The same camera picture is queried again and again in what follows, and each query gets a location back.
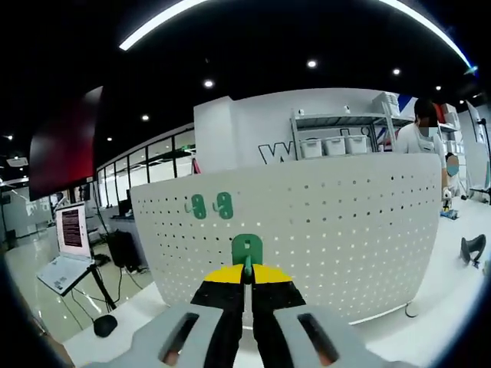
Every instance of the desk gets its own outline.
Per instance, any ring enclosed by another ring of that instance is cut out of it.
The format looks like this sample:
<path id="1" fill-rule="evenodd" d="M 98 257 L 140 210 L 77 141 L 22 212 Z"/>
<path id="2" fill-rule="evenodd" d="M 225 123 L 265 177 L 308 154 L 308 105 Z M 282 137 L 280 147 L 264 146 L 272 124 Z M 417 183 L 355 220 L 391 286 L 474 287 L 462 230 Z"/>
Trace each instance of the desk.
<path id="1" fill-rule="evenodd" d="M 484 233 L 491 239 L 491 210 L 482 203 L 459 199 L 454 200 L 454 208 L 460 211 L 459 219 L 440 218 L 435 249 L 415 297 L 420 303 L 420 315 L 408 319 L 403 310 L 398 310 L 355 327 L 367 348 L 384 359 L 428 366 L 461 328 L 479 296 L 483 274 L 480 269 L 463 268 L 458 264 L 460 238 L 455 237 L 471 238 Z M 490 251 L 491 245 L 488 245 L 483 260 L 488 259 Z M 107 362 L 127 351 L 134 332 L 165 309 L 166 305 L 152 283 L 111 312 L 119 324 L 109 337 L 96 337 L 93 328 L 89 327 L 66 341 L 64 346 L 76 366 Z M 261 366 L 252 331 L 244 330 L 234 367 Z"/>

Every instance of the led strip light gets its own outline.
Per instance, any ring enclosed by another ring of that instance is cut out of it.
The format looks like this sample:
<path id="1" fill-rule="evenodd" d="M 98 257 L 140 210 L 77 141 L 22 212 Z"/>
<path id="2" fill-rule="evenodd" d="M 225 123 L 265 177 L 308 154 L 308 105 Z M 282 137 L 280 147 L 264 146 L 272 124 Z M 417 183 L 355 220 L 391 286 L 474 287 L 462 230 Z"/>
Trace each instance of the led strip light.
<path id="1" fill-rule="evenodd" d="M 135 45 L 140 39 L 148 35 L 155 28 L 170 20 L 171 18 L 179 15 L 182 12 L 185 12 L 188 9 L 195 7 L 201 3 L 204 3 L 208 0 L 182 0 L 181 2 L 171 6 L 170 8 L 162 11 L 152 19 L 150 19 L 147 23 L 138 28 L 133 34 L 131 34 L 126 40 L 120 44 L 120 49 L 128 51 L 133 45 Z M 459 57 L 466 63 L 468 68 L 471 68 L 470 62 L 467 60 L 466 55 L 457 47 L 457 45 L 448 37 L 442 30 L 440 30 L 436 25 L 434 25 L 431 21 L 426 19 L 417 11 L 413 10 L 409 6 L 399 2 L 398 0 L 378 0 L 379 2 L 383 2 L 391 6 L 392 8 L 397 9 L 400 12 L 403 12 L 406 15 L 409 15 L 412 19 L 424 25 L 430 31 L 432 31 L 435 35 L 437 35 L 443 42 L 448 44 L 450 48 Z"/>

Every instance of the perforated panel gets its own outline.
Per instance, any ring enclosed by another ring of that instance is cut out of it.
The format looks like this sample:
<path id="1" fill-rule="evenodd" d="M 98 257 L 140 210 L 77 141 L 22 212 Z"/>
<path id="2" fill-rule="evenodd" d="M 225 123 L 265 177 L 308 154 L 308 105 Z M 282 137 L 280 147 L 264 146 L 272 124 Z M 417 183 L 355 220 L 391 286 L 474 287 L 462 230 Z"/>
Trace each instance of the perforated panel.
<path id="1" fill-rule="evenodd" d="M 232 196 L 230 220 L 213 211 L 219 192 Z M 203 220 L 185 211 L 195 194 L 206 203 Z M 353 322 L 417 293 L 437 233 L 440 163 L 430 154 L 312 159 L 156 182 L 131 196 L 168 304 L 190 301 L 206 274 L 231 264 L 232 239 L 252 233 L 265 265 L 290 274 L 308 303 Z"/>

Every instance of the computer mouse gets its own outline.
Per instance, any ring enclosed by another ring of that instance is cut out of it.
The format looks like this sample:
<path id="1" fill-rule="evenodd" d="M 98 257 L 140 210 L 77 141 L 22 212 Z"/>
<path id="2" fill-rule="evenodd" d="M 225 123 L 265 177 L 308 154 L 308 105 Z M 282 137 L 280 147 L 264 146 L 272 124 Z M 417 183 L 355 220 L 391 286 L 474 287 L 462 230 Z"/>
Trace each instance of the computer mouse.
<path id="1" fill-rule="evenodd" d="M 108 337 L 116 328 L 117 320 L 110 314 L 99 317 L 94 321 L 94 333 L 99 337 Z"/>

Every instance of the glass window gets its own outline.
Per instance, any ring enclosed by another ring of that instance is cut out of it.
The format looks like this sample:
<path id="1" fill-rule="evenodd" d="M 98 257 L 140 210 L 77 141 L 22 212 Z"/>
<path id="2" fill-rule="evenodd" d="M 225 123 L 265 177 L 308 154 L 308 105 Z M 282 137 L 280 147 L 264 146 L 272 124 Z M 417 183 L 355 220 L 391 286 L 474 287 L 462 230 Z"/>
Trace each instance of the glass window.
<path id="1" fill-rule="evenodd" d="M 106 196 L 106 180 L 104 178 L 104 169 L 102 169 L 98 174 L 99 180 L 99 199 L 98 205 L 100 207 L 107 207 L 107 196 Z"/>
<path id="2" fill-rule="evenodd" d="M 189 176 L 193 173 L 192 156 L 184 156 L 176 159 L 177 177 Z"/>
<path id="3" fill-rule="evenodd" d="M 109 205 L 117 205 L 116 176 L 114 175 L 114 164 L 106 167 L 106 189 Z"/>
<path id="4" fill-rule="evenodd" d="M 144 148 L 130 154 L 130 181 L 131 188 L 148 183 Z"/>
<path id="5" fill-rule="evenodd" d="M 194 130 L 177 134 L 174 139 L 176 140 L 176 150 L 194 150 L 196 148 Z"/>
<path id="6" fill-rule="evenodd" d="M 177 177 L 191 175 L 193 171 L 192 158 L 196 154 L 194 130 L 178 134 L 174 139 L 176 143 Z"/>
<path id="7" fill-rule="evenodd" d="M 174 179 L 172 140 L 161 140 L 148 146 L 150 182 Z"/>
<path id="8" fill-rule="evenodd" d="M 130 178 L 128 177 L 127 166 L 126 157 L 116 161 L 116 184 L 120 201 L 128 199 L 126 191 L 130 188 Z"/>

